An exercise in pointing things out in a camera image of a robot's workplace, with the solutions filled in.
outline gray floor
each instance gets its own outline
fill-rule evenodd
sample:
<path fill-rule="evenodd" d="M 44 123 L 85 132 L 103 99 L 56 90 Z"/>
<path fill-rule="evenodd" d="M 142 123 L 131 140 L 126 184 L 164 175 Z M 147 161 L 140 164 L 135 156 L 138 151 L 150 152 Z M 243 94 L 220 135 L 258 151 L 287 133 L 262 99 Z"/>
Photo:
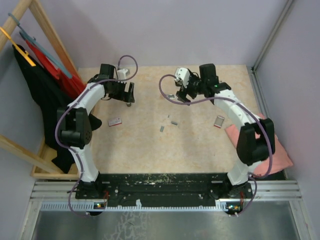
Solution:
<path fill-rule="evenodd" d="M 239 218 L 223 212 L 104 212 L 81 218 L 42 211 L 33 240 L 298 240 L 287 202 L 254 202 Z"/>

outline pink cloth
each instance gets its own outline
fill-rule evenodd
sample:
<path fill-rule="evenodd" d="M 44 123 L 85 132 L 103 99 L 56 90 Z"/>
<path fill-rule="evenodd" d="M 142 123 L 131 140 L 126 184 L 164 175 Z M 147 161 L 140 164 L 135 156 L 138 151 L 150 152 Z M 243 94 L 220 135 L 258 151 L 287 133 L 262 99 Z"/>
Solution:
<path fill-rule="evenodd" d="M 239 131 L 237 127 L 233 124 L 225 129 L 226 134 L 231 140 L 233 146 L 236 146 L 239 138 Z M 275 174 L 285 168 L 293 166 L 293 162 L 289 158 L 285 148 L 281 145 L 276 135 L 275 138 L 275 152 L 272 158 L 272 168 L 270 174 Z M 264 175 L 269 167 L 269 157 L 267 160 L 263 161 L 259 166 L 257 166 L 254 170 L 254 174 L 256 175 Z"/>

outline clothes hanger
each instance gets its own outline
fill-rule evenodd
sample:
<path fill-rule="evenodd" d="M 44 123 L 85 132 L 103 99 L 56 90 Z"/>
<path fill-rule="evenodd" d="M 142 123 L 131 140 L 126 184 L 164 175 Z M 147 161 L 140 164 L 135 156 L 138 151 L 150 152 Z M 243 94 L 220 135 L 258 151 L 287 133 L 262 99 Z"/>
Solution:
<path fill-rule="evenodd" d="M 33 44 L 34 46 L 36 46 L 48 59 L 50 59 L 59 69 L 61 69 L 61 71 L 69 78 L 72 78 L 72 74 L 65 68 L 65 66 L 63 64 L 61 64 L 59 61 L 57 61 L 49 52 L 47 52 L 47 50 L 45 50 L 37 41 L 34 37 L 31 37 L 27 34 L 27 32 L 20 26 L 20 22 L 18 19 L 16 19 L 15 16 L 13 16 L 10 12 L 8 13 L 8 15 L 15 21 L 16 25 L 18 26 L 18 28 L 21 29 L 21 31 L 19 31 L 21 37 L 24 40 L 27 40 L 28 42 L 30 42 L 31 44 Z"/>
<path fill-rule="evenodd" d="M 22 51 L 22 49 L 12 40 L 11 36 L 2 27 L 0 27 L 0 30 L 10 40 L 10 42 L 13 44 L 15 49 L 25 58 L 25 60 L 27 60 L 27 62 L 31 65 L 31 67 L 35 67 L 36 64 L 34 63 L 34 61 L 32 61 L 30 57 L 28 57 L 29 53 L 27 51 L 25 52 Z"/>

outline red shirt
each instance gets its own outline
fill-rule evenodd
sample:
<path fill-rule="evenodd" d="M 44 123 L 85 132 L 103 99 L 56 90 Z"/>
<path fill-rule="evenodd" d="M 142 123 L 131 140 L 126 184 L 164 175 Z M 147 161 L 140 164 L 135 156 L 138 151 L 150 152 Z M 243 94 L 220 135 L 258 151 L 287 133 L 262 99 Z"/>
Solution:
<path fill-rule="evenodd" d="M 72 78 L 68 78 L 59 68 L 55 68 L 55 66 L 50 62 L 46 55 L 44 55 L 36 46 L 32 45 L 27 40 L 25 42 L 34 52 L 42 66 L 57 81 L 61 90 L 70 98 L 76 99 L 83 92 L 83 90 L 85 90 L 86 85 L 81 81 L 79 77 L 72 75 Z"/>

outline white wall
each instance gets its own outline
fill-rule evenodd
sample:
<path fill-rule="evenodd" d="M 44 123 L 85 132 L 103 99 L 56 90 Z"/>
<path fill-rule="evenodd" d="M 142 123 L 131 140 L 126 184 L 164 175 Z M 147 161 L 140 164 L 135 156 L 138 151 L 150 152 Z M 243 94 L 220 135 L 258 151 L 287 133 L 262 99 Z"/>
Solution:
<path fill-rule="evenodd" d="M 115 64 L 123 54 L 142 66 L 252 66 L 285 2 L 42 0 L 78 67 Z"/>
<path fill-rule="evenodd" d="M 0 26 L 17 2 L 18 0 L 0 0 Z M 29 11 L 22 18 L 21 24 L 28 33 L 53 52 Z M 15 31 L 12 37 L 17 43 L 23 43 L 18 31 Z M 0 53 L 0 113 L 0 134 L 36 153 L 44 136 L 42 114 L 30 95 L 10 43 L 7 43 Z M 35 182 L 30 177 L 31 170 L 31 164 L 0 148 L 1 239 L 18 239 Z"/>
<path fill-rule="evenodd" d="M 258 76 L 320 238 L 320 1 L 297 0 Z"/>

